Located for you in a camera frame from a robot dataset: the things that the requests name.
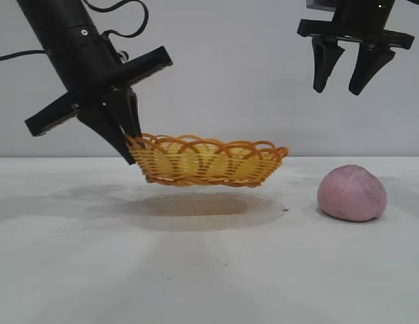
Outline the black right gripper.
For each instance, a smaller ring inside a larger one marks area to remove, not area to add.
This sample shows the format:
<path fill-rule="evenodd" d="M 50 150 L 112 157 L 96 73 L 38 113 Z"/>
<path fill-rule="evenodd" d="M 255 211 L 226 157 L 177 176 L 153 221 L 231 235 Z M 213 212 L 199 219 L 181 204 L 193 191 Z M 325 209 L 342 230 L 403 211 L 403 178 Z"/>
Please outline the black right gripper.
<path fill-rule="evenodd" d="M 393 60 L 395 52 L 390 47 L 411 48 L 414 36 L 385 28 L 394 3 L 369 0 L 306 2 L 308 9 L 333 12 L 331 21 L 302 19 L 297 29 L 298 35 L 302 37 L 314 36 L 313 88 L 316 92 L 322 93 L 325 89 L 335 65 L 345 51 L 338 45 L 338 41 L 361 43 L 349 82 L 349 91 L 353 95 L 359 95 L 369 81 Z"/>

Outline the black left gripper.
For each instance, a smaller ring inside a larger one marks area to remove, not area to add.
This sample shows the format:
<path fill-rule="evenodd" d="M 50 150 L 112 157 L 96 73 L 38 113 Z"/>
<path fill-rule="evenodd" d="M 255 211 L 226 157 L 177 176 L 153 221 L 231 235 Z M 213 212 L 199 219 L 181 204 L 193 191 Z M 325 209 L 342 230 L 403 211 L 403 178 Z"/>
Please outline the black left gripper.
<path fill-rule="evenodd" d="M 123 63 L 104 38 L 79 38 L 51 55 L 66 94 L 28 118 L 33 136 L 41 136 L 77 117 L 107 141 L 129 165 L 135 164 L 129 138 L 141 137 L 137 96 L 132 86 L 172 65 L 165 47 Z"/>

